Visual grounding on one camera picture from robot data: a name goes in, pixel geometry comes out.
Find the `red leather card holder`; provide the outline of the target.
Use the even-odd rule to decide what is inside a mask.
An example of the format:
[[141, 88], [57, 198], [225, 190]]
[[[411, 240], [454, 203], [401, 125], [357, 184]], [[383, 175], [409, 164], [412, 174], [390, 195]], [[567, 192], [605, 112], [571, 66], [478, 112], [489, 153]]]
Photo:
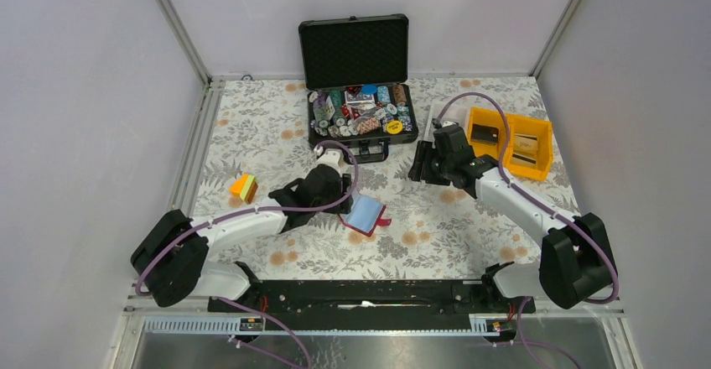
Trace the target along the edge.
[[392, 224], [390, 218], [384, 218], [386, 206], [367, 195], [354, 193], [350, 212], [339, 214], [341, 223], [353, 231], [365, 236], [372, 236], [377, 227], [387, 227]]

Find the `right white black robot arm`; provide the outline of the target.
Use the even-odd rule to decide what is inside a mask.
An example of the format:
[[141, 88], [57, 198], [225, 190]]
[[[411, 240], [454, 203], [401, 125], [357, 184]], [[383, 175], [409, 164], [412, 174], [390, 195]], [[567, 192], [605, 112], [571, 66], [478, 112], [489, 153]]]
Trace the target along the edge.
[[619, 278], [604, 222], [593, 213], [576, 216], [531, 193], [497, 159], [475, 155], [462, 127], [441, 127], [432, 141], [418, 142], [408, 177], [463, 190], [541, 248], [538, 262], [488, 268], [480, 291], [488, 310], [501, 312], [518, 297], [545, 297], [563, 309], [617, 298]]

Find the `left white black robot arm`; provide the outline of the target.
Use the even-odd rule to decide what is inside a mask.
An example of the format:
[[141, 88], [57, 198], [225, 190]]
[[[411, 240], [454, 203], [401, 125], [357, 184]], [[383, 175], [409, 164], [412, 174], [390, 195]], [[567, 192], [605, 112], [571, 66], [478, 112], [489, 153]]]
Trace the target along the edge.
[[275, 236], [305, 226], [324, 212], [346, 212], [358, 174], [320, 164], [253, 206], [196, 224], [182, 210], [163, 214], [130, 257], [138, 274], [134, 291], [161, 308], [189, 296], [228, 299], [237, 309], [257, 306], [260, 289], [246, 268], [218, 263], [213, 257], [261, 236]]

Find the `black card in yellow bin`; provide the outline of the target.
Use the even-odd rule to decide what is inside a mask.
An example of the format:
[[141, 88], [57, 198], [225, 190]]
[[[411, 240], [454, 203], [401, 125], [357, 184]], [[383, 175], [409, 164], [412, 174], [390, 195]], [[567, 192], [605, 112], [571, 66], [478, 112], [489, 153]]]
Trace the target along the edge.
[[473, 143], [496, 146], [499, 140], [499, 129], [497, 127], [474, 124], [470, 131], [470, 140]]

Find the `beige cards in yellow bin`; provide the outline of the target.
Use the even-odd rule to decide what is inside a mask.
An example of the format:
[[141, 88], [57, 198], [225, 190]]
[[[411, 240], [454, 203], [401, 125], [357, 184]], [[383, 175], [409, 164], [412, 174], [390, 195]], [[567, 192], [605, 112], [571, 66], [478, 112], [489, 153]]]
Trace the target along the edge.
[[538, 139], [535, 136], [516, 134], [512, 141], [511, 162], [519, 166], [537, 166]]

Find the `yellow round dealer chip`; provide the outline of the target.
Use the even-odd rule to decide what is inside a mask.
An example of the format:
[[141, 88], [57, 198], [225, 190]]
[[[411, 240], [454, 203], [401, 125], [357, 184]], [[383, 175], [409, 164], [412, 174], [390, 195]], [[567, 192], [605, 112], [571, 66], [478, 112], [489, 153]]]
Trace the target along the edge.
[[384, 126], [384, 128], [388, 134], [396, 135], [396, 134], [399, 134], [404, 129], [404, 126], [401, 121], [392, 120], [392, 121], [388, 122]]

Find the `white plastic bin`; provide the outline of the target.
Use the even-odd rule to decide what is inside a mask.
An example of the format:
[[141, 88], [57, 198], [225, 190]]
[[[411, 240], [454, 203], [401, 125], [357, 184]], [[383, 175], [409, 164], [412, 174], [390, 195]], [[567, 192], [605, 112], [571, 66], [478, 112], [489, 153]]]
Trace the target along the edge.
[[443, 101], [434, 101], [431, 104], [428, 116], [425, 119], [426, 126], [424, 129], [423, 141], [433, 142], [433, 135], [440, 128], [457, 126], [465, 129], [467, 126], [470, 107], [453, 105], [447, 109], [443, 116], [439, 116], [448, 101], [448, 99], [445, 99]]

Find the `yellow bin left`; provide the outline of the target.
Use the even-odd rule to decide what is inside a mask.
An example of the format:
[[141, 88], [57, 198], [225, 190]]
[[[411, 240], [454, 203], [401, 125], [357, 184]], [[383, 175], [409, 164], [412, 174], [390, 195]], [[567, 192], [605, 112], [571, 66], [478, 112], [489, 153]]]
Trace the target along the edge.
[[471, 107], [465, 132], [475, 156], [490, 155], [494, 159], [500, 158], [506, 130], [497, 110]]

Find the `yellow bin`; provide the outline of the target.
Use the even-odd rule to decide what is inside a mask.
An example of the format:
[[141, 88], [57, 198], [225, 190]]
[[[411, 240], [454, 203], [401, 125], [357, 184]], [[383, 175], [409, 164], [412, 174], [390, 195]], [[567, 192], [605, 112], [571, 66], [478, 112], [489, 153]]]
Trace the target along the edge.
[[494, 159], [500, 158], [506, 130], [497, 110], [471, 107], [465, 132], [475, 156], [490, 155]]
[[544, 181], [553, 163], [552, 123], [514, 114], [506, 117], [511, 138], [505, 167], [516, 176]]

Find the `yellow bin right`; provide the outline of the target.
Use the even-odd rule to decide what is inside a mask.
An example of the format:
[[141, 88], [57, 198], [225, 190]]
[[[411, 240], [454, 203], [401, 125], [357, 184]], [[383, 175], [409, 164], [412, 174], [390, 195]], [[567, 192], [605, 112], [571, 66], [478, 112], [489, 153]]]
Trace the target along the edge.
[[553, 163], [552, 123], [514, 114], [506, 117], [511, 138], [505, 167], [516, 176], [544, 181]]

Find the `orange green sticky note block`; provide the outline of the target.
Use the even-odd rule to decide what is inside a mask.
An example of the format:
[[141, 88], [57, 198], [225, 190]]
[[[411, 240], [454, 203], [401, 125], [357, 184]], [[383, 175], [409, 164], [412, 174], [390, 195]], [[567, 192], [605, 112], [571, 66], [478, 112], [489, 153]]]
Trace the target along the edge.
[[257, 178], [252, 174], [243, 174], [229, 189], [233, 197], [237, 197], [247, 204], [254, 201], [257, 190]]

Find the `floral patterned table mat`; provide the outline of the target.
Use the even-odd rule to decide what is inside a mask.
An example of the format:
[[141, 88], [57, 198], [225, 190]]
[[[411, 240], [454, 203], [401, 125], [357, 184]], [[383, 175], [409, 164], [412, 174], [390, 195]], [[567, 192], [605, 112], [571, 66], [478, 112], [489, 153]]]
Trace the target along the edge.
[[[253, 174], [257, 196], [314, 167], [308, 141], [308, 91], [298, 80], [227, 81], [221, 93], [193, 214], [197, 221], [240, 207], [229, 191]], [[260, 236], [219, 251], [217, 262], [244, 262], [262, 279], [478, 278], [498, 262], [537, 262], [539, 246], [489, 206], [452, 187], [407, 178], [413, 144], [360, 168], [359, 188], [386, 206], [391, 224], [364, 236], [336, 216]]]

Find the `black poker chip case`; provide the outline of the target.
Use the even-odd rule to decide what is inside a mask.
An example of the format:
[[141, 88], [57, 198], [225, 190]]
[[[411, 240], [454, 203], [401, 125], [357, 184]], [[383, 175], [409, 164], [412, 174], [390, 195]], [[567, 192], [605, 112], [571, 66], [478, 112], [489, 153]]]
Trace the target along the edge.
[[[358, 163], [385, 161], [412, 143], [418, 124], [407, 81], [409, 19], [403, 13], [308, 20], [298, 36], [308, 90], [309, 143], [334, 140]], [[398, 120], [404, 129], [388, 134]]]

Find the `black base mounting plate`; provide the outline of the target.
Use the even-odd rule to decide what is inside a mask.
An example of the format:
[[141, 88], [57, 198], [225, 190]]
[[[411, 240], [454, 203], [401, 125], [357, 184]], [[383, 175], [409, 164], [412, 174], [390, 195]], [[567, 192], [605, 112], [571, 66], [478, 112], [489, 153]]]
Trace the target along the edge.
[[414, 312], [513, 321], [523, 299], [480, 280], [262, 280], [237, 300], [278, 319], [286, 314]]

